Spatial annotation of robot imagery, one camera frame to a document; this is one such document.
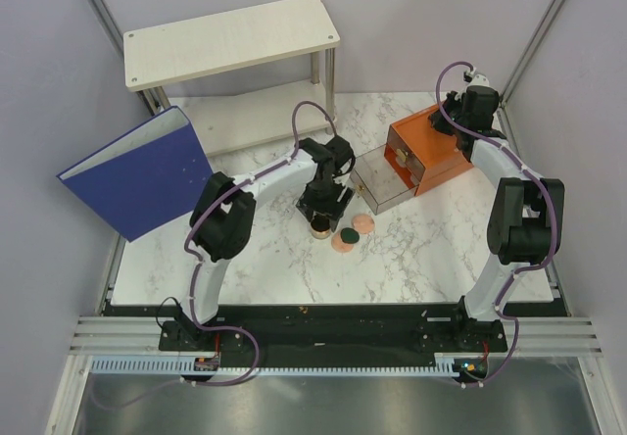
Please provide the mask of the orange drawer organizer box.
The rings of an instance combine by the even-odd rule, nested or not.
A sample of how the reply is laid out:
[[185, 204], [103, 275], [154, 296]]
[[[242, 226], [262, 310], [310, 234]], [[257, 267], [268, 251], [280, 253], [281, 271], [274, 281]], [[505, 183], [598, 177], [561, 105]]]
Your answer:
[[437, 109], [438, 106], [433, 105], [395, 121], [388, 130], [386, 144], [396, 147], [404, 144], [425, 167], [414, 196], [426, 193], [473, 168], [473, 164], [457, 148], [454, 136], [440, 133], [431, 127], [428, 117]]

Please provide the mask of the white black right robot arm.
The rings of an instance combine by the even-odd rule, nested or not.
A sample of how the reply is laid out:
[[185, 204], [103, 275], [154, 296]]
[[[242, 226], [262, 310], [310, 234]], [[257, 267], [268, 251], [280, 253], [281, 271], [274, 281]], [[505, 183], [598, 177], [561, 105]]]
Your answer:
[[515, 155], [506, 136], [492, 128], [498, 92], [470, 84], [439, 98], [431, 126], [456, 139], [456, 147], [496, 188], [487, 225], [490, 256], [471, 290], [459, 301], [463, 317], [449, 325], [451, 343], [471, 350], [484, 338], [481, 322], [503, 318], [505, 304], [527, 272], [552, 260], [560, 243], [565, 187]]

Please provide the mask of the gold round jar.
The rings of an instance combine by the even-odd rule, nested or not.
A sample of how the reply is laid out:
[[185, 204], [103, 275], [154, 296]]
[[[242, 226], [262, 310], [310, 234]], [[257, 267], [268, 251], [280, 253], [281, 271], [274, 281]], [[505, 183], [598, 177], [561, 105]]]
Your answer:
[[315, 239], [325, 239], [331, 234], [331, 225], [328, 217], [315, 216], [310, 222], [312, 236]]

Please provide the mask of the transparent drawer with gold knob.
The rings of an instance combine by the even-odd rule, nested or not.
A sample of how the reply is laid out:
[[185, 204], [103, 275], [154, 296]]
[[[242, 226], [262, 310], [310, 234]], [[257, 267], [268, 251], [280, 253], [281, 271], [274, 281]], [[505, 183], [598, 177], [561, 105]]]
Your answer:
[[406, 184], [385, 158], [385, 145], [357, 157], [350, 179], [376, 216], [411, 199], [417, 186]]

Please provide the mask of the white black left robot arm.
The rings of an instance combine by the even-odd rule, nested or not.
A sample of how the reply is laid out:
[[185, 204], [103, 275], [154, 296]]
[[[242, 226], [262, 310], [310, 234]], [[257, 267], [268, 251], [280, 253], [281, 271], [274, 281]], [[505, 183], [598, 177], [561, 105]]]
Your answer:
[[288, 190], [302, 188], [297, 211], [312, 230], [334, 232], [354, 196], [340, 177], [350, 173], [355, 163], [349, 141], [335, 135], [325, 144], [306, 138], [276, 164], [247, 174], [212, 174], [184, 242], [184, 251], [197, 260], [189, 291], [181, 300], [188, 319], [180, 336], [186, 344], [204, 350], [214, 342], [210, 320], [217, 315], [225, 273], [248, 245], [257, 210]]

